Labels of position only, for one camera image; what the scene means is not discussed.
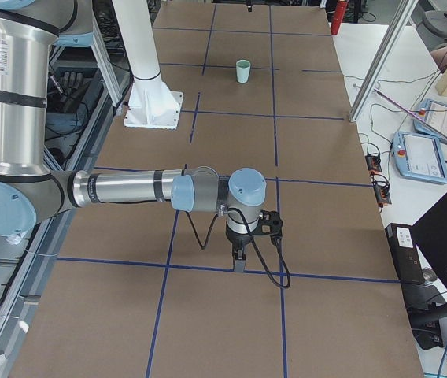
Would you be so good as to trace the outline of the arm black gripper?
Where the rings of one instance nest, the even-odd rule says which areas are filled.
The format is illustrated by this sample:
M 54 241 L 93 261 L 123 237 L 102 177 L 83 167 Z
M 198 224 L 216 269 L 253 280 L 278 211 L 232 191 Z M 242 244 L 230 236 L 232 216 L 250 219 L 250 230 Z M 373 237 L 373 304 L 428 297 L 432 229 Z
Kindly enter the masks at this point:
M 252 242 L 252 237 L 248 234 L 240 234 L 226 226 L 226 237 L 232 245 L 233 271 L 244 272 L 246 269 L 246 246 Z

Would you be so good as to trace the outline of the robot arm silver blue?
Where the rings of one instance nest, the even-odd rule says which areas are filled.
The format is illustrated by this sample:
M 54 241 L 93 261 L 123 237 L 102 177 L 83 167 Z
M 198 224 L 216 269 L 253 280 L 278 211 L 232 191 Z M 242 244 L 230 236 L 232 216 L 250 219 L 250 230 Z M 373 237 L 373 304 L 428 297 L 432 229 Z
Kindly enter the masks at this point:
M 265 221 L 264 176 L 242 168 L 221 176 L 210 167 L 126 173 L 51 169 L 47 143 L 68 127 L 47 127 L 50 51 L 89 45 L 89 1 L 0 1 L 0 236 L 19 235 L 70 209 L 90 204 L 167 202 L 184 213 L 226 220 L 233 269 Z

